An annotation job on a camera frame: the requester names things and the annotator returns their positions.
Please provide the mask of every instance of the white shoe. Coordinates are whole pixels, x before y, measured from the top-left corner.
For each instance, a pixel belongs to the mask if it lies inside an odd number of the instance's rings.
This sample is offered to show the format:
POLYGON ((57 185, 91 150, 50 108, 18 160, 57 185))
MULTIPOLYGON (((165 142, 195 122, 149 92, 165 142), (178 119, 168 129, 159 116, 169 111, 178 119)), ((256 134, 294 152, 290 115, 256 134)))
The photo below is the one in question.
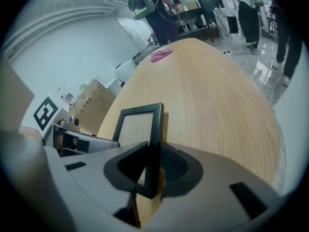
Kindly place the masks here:
POLYGON ((274 69, 276 69, 276 70, 280 69, 281 66, 282 66, 282 63, 278 63, 277 61, 274 62, 274 63, 271 65, 271 67, 274 68, 274 69))
POLYGON ((284 76, 282 77, 282 82, 283 82, 283 84, 284 84, 285 86, 289 86, 289 84, 290 84, 290 79, 289 79, 286 75, 284 75, 284 76))

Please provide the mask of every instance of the black shirt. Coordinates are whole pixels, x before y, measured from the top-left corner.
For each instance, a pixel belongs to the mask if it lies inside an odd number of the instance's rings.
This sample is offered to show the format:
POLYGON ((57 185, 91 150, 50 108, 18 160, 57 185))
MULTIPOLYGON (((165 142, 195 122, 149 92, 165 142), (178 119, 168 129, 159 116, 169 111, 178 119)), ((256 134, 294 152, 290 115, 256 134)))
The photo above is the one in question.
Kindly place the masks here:
POLYGON ((149 23, 151 23, 154 20, 158 20, 158 19, 165 20, 164 18, 166 18, 166 19, 170 18, 169 14, 166 12, 165 6, 164 6, 164 4, 161 0, 152 0, 152 1, 157 6, 157 8, 155 9, 155 11, 153 13, 146 16, 146 19, 149 23))

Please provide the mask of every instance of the marble counter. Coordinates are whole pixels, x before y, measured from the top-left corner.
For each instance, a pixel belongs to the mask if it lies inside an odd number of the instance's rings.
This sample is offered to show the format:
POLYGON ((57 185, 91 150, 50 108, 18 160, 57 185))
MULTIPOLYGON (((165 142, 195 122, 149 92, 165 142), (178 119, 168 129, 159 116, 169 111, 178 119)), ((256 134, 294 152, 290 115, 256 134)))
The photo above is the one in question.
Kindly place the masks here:
POLYGON ((241 26, 238 19, 237 9, 215 8, 213 10, 217 21, 220 38, 227 40, 239 40, 241 38, 241 26), (237 21, 238 33, 231 33, 228 17, 235 17, 237 21))

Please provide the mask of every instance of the wood grain tabletop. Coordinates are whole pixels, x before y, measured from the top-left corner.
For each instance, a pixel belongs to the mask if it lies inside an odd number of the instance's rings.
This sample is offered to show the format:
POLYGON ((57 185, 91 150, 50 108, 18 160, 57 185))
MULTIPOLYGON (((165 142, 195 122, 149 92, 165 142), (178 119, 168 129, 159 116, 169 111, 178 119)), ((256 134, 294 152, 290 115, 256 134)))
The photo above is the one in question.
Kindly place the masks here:
MULTIPOLYGON (((273 111, 256 84, 234 62, 197 39, 163 48, 173 52, 152 63, 146 57, 110 107, 98 137, 112 139, 122 109, 162 102, 163 141, 219 154, 272 184, 280 158, 273 111)), ((158 197, 137 196, 144 225, 160 206, 158 197)))

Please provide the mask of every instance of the pink cloth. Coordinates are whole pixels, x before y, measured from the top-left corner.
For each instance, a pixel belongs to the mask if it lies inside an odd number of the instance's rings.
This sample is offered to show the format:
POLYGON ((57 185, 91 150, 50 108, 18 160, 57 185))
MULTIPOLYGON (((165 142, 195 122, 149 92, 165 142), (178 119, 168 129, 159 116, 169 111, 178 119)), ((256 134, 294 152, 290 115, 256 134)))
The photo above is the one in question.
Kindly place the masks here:
POLYGON ((173 48, 171 48, 171 47, 159 50, 157 52, 153 52, 153 53, 150 54, 151 55, 150 61, 151 62, 157 62, 158 60, 164 58, 165 56, 167 56, 171 52, 173 52, 173 48))

